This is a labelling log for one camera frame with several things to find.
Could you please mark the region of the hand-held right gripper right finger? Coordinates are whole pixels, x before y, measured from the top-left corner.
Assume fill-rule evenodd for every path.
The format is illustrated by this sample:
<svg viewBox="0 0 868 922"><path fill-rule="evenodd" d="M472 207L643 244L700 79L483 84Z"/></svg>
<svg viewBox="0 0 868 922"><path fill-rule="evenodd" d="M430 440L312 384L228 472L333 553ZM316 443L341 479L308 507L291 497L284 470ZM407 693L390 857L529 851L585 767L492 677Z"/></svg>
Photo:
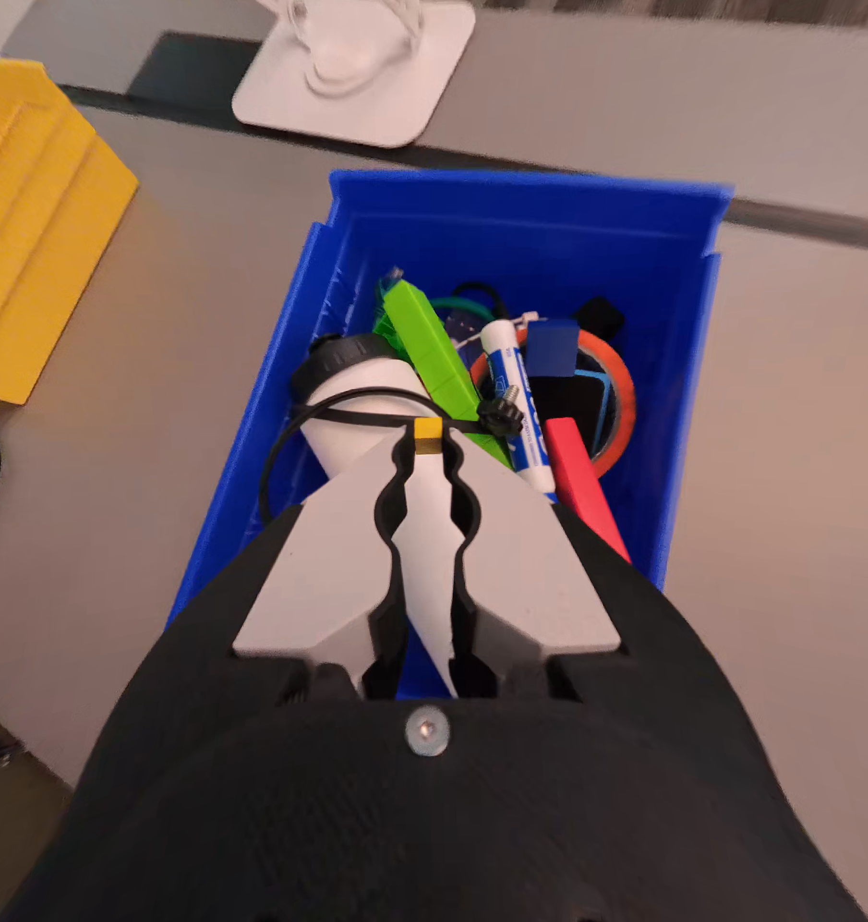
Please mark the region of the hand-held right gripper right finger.
<svg viewBox="0 0 868 922"><path fill-rule="evenodd" d="M449 671L459 697L494 697L518 667L605 655L622 640L557 505L463 433L443 432L453 564Z"/></svg>

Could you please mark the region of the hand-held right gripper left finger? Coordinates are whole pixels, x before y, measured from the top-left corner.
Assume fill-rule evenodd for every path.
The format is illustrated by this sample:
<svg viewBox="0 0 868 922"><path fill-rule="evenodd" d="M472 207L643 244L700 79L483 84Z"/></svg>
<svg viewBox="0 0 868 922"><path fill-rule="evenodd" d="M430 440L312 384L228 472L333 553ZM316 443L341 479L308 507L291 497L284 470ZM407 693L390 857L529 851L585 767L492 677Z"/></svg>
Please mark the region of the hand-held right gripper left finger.
<svg viewBox="0 0 868 922"><path fill-rule="evenodd" d="M364 696L395 696L409 623L394 534L414 467L405 424L302 503L233 641L236 655L340 666Z"/></svg>

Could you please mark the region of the blue storage bin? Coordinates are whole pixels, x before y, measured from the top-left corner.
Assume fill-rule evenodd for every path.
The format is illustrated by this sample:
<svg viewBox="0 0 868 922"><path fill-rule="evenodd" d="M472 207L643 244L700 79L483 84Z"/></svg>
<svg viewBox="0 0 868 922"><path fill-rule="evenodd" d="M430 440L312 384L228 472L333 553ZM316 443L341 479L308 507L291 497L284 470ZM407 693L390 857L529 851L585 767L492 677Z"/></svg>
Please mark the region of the blue storage bin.
<svg viewBox="0 0 868 922"><path fill-rule="evenodd" d="M337 170L333 204L316 223L265 353L229 459L182 580L163 639L283 674L313 671L285 657L243 657L233 641L287 536L296 510L327 484L303 436L277 461L275 520L262 527L258 482L267 454L292 420L289 382L320 335L368 333L372 286L405 270L425 293L451 283L492 283L511 306L552 318L592 292L612 296L626 317L624 356L638 418L608 495L636 565L557 503L557 515L620 634L618 651L548 661L576 689L590 667L641 667L668 631L693 629L660 592L702 352L720 266L714 250L731 194L718 186L599 176L483 170Z"/></svg>

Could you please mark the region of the yellow storage bin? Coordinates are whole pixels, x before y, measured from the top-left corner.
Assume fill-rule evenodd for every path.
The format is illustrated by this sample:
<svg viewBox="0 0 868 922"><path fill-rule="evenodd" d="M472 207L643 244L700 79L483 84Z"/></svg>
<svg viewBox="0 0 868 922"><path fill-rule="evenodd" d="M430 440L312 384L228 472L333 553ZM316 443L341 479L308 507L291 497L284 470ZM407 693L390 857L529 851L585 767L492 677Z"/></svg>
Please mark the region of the yellow storage bin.
<svg viewBox="0 0 868 922"><path fill-rule="evenodd" d="M0 59L0 403L30 397L137 188L42 64Z"/></svg>

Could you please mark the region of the red block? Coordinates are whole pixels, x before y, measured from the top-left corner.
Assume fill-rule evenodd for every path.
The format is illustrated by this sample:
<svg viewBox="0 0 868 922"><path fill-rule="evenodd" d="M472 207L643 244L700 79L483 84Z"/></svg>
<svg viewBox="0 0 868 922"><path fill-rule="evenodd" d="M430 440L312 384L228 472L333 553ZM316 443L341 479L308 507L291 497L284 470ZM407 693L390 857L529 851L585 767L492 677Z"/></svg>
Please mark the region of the red block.
<svg viewBox="0 0 868 922"><path fill-rule="evenodd" d="M543 423L543 437L558 500L630 562L576 421L571 418L549 419Z"/></svg>

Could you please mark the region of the black zip tie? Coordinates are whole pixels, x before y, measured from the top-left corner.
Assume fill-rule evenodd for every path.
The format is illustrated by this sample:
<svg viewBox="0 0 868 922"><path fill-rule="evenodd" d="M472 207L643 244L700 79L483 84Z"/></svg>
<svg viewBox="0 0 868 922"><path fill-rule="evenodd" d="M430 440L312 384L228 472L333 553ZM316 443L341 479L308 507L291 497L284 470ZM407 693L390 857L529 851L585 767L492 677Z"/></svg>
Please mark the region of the black zip tie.
<svg viewBox="0 0 868 922"><path fill-rule="evenodd" d="M258 482L257 513L262 527L267 527L275 518L272 509L270 482L275 465L284 448L293 436L299 432L309 421L332 421L345 425L356 425L371 428L398 428L407 425L410 417L402 412L382 412L361 409L342 409L348 401L359 398L395 398L410 403L415 409L428 409L433 412L433 417L440 417L445 425L468 435L494 436L487 432L476 415L474 420L463 420L452 417L445 409L441 408L429 396L422 396L406 388L392 386L365 386L351 388L342 393L324 398L314 404L303 404L294 414L292 420L279 433L268 451L265 464Z"/></svg>

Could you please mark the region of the black thumb screw knob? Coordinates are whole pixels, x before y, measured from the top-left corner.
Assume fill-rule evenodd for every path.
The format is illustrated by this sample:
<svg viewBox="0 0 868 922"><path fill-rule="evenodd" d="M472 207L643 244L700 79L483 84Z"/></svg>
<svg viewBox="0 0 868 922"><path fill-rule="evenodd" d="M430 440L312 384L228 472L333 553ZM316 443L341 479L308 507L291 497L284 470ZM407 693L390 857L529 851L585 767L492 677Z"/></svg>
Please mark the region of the black thumb screw knob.
<svg viewBox="0 0 868 922"><path fill-rule="evenodd" d="M501 395L481 399L476 412L482 427L495 437L511 439L519 436L524 421L519 397L520 386L509 385Z"/></svg>

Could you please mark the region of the white marker blue label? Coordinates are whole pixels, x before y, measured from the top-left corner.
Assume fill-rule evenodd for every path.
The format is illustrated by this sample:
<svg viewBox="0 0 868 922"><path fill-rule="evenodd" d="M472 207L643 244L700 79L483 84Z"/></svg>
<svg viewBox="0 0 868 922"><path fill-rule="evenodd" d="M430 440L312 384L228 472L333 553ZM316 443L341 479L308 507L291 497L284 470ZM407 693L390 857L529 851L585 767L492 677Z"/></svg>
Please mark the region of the white marker blue label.
<svg viewBox="0 0 868 922"><path fill-rule="evenodd" d="M495 398L513 405L520 417L517 431L504 435L511 465L534 490L557 502L555 478L513 323L493 320L483 328L481 343Z"/></svg>

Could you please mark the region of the orange tape roll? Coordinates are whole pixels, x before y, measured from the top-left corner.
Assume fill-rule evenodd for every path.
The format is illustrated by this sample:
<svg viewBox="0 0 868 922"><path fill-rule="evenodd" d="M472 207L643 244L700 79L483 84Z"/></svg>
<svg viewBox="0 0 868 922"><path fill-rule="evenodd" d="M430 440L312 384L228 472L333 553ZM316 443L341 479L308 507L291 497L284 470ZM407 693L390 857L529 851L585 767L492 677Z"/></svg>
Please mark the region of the orange tape roll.
<svg viewBox="0 0 868 922"><path fill-rule="evenodd" d="M514 327L526 372L527 328ZM491 398L494 391L481 333L476 336L481 354L471 367L471 376L481 394ZM634 430L636 396L625 363L609 343L581 330L576 375L534 378L529 384L542 432L543 423L549 419L574 419L598 476L620 459Z"/></svg>

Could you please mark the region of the blue block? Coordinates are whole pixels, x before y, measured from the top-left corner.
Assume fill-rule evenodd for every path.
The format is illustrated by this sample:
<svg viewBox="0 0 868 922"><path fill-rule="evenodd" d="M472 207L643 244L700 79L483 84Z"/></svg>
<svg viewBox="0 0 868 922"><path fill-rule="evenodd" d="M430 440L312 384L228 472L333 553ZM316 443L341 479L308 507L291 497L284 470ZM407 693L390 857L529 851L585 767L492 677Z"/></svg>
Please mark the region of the blue block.
<svg viewBox="0 0 868 922"><path fill-rule="evenodd" d="M578 323L571 318L533 320L527 327L525 369L534 378L570 378L579 356Z"/></svg>

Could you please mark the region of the bright green block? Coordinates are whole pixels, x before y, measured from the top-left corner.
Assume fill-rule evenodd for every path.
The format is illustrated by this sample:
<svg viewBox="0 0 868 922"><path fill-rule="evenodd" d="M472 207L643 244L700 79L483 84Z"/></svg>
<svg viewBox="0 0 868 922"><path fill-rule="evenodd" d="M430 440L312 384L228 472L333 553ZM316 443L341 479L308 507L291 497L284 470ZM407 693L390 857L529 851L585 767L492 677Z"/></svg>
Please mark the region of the bright green block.
<svg viewBox="0 0 868 922"><path fill-rule="evenodd" d="M382 318L376 332L397 341L394 349L405 355L428 396L441 408L457 419L474 420L483 398L427 295L394 268L379 282L378 301ZM505 438L470 436L488 455L512 468Z"/></svg>

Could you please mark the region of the small black plastic piece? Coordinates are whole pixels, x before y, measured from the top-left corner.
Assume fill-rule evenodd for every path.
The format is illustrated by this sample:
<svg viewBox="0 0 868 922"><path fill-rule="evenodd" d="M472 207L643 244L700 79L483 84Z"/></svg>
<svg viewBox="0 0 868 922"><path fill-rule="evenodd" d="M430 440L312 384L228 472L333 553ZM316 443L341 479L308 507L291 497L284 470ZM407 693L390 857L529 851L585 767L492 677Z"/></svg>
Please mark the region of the small black plastic piece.
<svg viewBox="0 0 868 922"><path fill-rule="evenodd" d="M590 298L570 317L583 332L607 343L616 338L626 322L624 314L603 296Z"/></svg>

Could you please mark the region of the white sign stand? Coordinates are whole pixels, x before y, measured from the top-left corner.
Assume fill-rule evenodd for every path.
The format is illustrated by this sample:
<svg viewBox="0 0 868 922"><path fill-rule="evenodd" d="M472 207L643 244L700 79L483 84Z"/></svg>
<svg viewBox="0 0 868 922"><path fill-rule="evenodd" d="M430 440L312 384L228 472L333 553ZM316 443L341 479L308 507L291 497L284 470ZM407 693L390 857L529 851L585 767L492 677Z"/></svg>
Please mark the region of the white sign stand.
<svg viewBox="0 0 868 922"><path fill-rule="evenodd" d="M394 149L422 134L471 40L469 2L262 2L277 17L232 98L246 125Z"/></svg>

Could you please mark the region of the dark flat mat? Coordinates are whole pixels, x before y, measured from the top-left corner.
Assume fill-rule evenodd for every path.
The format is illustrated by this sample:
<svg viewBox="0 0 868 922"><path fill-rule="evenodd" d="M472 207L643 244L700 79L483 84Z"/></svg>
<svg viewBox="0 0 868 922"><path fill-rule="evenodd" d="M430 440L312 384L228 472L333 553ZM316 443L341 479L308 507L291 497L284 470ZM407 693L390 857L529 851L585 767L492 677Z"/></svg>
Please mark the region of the dark flat mat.
<svg viewBox="0 0 868 922"><path fill-rule="evenodd" d="M127 89L133 101L234 120L232 100L261 42L162 32Z"/></svg>

